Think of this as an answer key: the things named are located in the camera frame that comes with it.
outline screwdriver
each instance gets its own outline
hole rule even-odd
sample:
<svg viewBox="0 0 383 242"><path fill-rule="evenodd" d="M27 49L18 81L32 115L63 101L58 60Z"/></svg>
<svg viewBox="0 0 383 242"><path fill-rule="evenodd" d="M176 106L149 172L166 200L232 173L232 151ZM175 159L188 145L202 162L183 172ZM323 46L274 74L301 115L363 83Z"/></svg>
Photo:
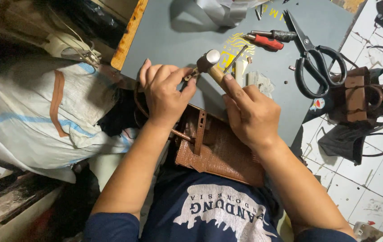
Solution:
<svg viewBox="0 0 383 242"><path fill-rule="evenodd" d="M281 50L284 47L284 44L277 40L268 39L264 36L246 34L242 35L244 38L253 41L254 43L267 46L273 50Z"/></svg>
<svg viewBox="0 0 383 242"><path fill-rule="evenodd" d="M292 41L298 36L297 33L294 31L288 32L288 31L281 31L281 30L271 30L271 31L253 30L251 31L251 33L254 35L265 36L278 41Z"/></svg>

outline forearm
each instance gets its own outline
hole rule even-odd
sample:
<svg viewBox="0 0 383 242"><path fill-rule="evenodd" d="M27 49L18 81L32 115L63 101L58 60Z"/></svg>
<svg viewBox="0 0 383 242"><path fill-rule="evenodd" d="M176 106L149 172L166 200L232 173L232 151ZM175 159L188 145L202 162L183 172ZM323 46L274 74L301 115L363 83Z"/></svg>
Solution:
<svg viewBox="0 0 383 242"><path fill-rule="evenodd" d="M268 148L256 149L255 153L273 180L292 223L353 234L323 186L283 140L278 137Z"/></svg>
<svg viewBox="0 0 383 242"><path fill-rule="evenodd" d="M170 129L156 127L151 121L143 126L134 144L100 194L92 214L131 213L139 219L157 159L169 133Z"/></svg>

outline wooden table edge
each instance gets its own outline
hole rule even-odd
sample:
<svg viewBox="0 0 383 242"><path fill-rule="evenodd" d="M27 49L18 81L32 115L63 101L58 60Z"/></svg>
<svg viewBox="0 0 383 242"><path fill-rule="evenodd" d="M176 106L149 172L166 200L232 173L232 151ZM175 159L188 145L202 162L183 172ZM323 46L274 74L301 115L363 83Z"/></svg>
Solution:
<svg viewBox="0 0 383 242"><path fill-rule="evenodd" d="M112 57L111 66L119 71L124 65L127 53L129 53L130 46L132 45L132 41L135 38L136 30L139 27L147 4L148 0L138 1L138 4L135 7L135 11L133 11L133 15L130 18L129 23L127 24L126 31L118 44L114 56Z"/></svg>

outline gray cutting mat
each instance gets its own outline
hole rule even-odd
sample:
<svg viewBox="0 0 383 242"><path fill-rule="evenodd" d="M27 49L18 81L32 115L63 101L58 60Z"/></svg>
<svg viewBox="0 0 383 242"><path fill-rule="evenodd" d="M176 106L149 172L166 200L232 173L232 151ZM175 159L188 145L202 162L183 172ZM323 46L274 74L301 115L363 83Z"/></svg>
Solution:
<svg viewBox="0 0 383 242"><path fill-rule="evenodd" d="M126 57L121 73L136 78L145 58L153 64L172 64L194 67L197 59L210 49L221 52L221 69L231 62L246 41L239 36L251 30L288 30L283 11L288 9L301 29L315 46L324 45L335 50L350 26L353 14L323 0L282 0L267 2L265 12L258 21L254 9L248 9L247 18L235 28L218 28L192 0L150 0L142 17L135 38ZM294 41L285 43L278 52L248 44L242 60L251 56L253 63L244 71L260 71L275 85L272 96L281 106L278 133L287 145L293 142L311 99L302 96L296 87L294 71L299 51ZM304 71L308 87L312 91L318 84ZM198 90L190 104L205 109L218 117L226 117L221 98L224 91L208 74L202 74L197 82Z"/></svg>

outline fingernail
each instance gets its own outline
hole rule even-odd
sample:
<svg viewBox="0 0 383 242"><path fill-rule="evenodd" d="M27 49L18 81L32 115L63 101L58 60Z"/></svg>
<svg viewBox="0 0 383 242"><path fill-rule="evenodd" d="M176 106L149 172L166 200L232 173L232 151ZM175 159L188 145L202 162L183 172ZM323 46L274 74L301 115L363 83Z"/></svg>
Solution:
<svg viewBox="0 0 383 242"><path fill-rule="evenodd" d="M230 74L225 75L224 78L226 80L232 80L233 79L232 75L230 75Z"/></svg>

